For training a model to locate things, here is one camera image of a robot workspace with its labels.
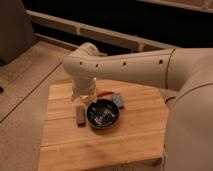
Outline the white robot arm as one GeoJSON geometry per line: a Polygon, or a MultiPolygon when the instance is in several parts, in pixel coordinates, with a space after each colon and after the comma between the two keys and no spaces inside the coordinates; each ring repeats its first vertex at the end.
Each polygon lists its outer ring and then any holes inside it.
{"type": "Polygon", "coordinates": [[[173,48],[102,57],[84,43],[63,61],[73,96],[105,78],[173,90],[162,171],[213,171],[213,48],[173,48]]]}

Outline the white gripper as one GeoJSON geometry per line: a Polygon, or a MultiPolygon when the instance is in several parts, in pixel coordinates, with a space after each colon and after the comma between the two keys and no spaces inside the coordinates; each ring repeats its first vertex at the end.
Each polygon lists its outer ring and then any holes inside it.
{"type": "Polygon", "coordinates": [[[75,99],[80,99],[85,104],[96,101],[96,79],[74,77],[71,100],[74,101],[75,99]]]}

